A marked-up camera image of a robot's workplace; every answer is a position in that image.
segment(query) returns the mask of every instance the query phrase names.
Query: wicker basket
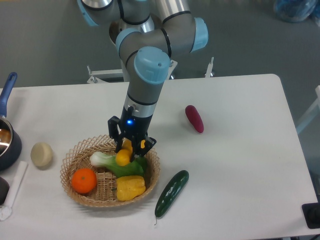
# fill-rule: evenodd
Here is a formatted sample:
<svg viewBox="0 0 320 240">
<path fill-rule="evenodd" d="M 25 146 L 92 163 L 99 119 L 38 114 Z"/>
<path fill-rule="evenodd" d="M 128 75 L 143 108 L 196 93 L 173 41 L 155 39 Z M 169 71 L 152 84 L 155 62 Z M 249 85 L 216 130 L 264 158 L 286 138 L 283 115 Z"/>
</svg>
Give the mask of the wicker basket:
<svg viewBox="0 0 320 240">
<path fill-rule="evenodd" d="M 116 176 L 104 167 L 93 167 L 90 163 L 90 156 L 94 152 L 102 152 L 109 155 L 115 154 L 116 146 L 114 141 L 107 135 L 89 138 L 74 146 L 63 159 L 61 166 L 61 183 L 67 195 L 77 203 L 89 207 L 116 207 L 127 205 L 143 199 L 155 187 L 160 174 L 160 164 L 157 153 L 151 149 L 145 157 L 148 167 L 144 174 L 145 192 L 129 201 L 117 200 L 114 190 L 117 187 Z M 82 168 L 92 169 L 97 176 L 97 187 L 86 195 L 78 194 L 71 187 L 71 179 L 75 171 Z"/>
</svg>

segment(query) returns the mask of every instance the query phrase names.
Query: yellow bell pepper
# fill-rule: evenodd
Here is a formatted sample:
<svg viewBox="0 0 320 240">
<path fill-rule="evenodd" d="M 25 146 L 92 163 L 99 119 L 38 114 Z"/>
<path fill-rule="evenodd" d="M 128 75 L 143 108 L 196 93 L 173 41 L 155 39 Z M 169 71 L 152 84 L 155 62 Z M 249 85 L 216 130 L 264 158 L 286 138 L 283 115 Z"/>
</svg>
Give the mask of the yellow bell pepper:
<svg viewBox="0 0 320 240">
<path fill-rule="evenodd" d="M 116 198 L 119 201 L 129 201 L 146 191 L 142 176 L 123 176 L 116 180 Z"/>
</svg>

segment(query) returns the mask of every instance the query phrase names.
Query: blue pot handle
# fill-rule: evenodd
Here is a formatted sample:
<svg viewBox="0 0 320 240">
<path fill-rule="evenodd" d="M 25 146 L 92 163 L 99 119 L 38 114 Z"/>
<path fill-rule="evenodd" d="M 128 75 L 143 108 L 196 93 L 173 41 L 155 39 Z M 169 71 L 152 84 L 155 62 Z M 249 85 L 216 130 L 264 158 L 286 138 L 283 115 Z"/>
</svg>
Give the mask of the blue pot handle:
<svg viewBox="0 0 320 240">
<path fill-rule="evenodd" d="M 7 116 L 7 102 L 11 93 L 12 88 L 14 87 L 18 74 L 12 72 L 9 74 L 8 79 L 5 82 L 3 90 L 0 95 L 0 116 Z"/>
</svg>

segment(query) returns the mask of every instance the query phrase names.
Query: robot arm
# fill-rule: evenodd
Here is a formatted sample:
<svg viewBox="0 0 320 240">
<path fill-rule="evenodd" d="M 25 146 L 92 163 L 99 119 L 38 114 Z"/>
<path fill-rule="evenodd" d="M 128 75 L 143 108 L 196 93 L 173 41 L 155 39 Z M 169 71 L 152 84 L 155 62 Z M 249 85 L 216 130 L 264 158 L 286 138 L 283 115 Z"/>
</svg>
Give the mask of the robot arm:
<svg viewBox="0 0 320 240">
<path fill-rule="evenodd" d="M 116 143 L 116 153 L 122 147 L 123 138 L 131 140 L 131 160 L 144 156 L 156 144 L 156 140 L 148 136 L 148 128 L 168 75 L 170 58 L 196 51 L 208 43 L 205 22 L 192 17 L 186 0 L 156 0 L 155 3 L 162 26 L 145 32 L 141 26 L 151 19 L 148 0 L 81 2 L 85 14 L 96 24 L 118 17 L 125 23 L 119 29 L 115 45 L 130 81 L 121 117 L 113 116 L 108 121 L 108 129 Z M 145 140 L 144 148 L 141 148 L 142 140 Z"/>
</svg>

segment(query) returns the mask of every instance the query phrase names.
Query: blue joint cap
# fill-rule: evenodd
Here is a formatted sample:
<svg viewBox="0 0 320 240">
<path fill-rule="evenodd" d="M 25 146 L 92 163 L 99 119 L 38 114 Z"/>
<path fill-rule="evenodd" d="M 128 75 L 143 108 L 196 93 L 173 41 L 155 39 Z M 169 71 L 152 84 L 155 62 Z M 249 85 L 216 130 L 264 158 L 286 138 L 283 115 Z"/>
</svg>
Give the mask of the blue joint cap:
<svg viewBox="0 0 320 240">
<path fill-rule="evenodd" d="M 116 37 L 115 40 L 115 46 L 116 46 L 116 50 L 118 51 L 118 54 L 120 54 L 120 45 L 122 43 L 122 41 L 129 35 L 132 34 L 134 32 L 139 32 L 137 29 L 134 28 L 126 28 L 123 31 L 121 31 L 119 33 L 119 35 Z"/>
<path fill-rule="evenodd" d="M 171 61 L 161 49 L 153 46 L 140 48 L 134 58 L 134 69 L 148 84 L 162 84 L 168 77 Z"/>
<path fill-rule="evenodd" d="M 195 17 L 195 38 L 191 52 L 204 48 L 209 40 L 208 28 L 202 18 Z"/>
<path fill-rule="evenodd" d="M 87 13 L 85 7 L 82 5 L 81 0 L 77 0 L 78 6 L 80 8 L 80 11 L 84 17 L 84 20 L 86 21 L 86 23 L 90 26 L 90 27 L 96 27 L 99 26 L 98 24 L 95 23 L 95 21 L 92 20 L 92 18 L 89 16 L 89 14 Z"/>
</svg>

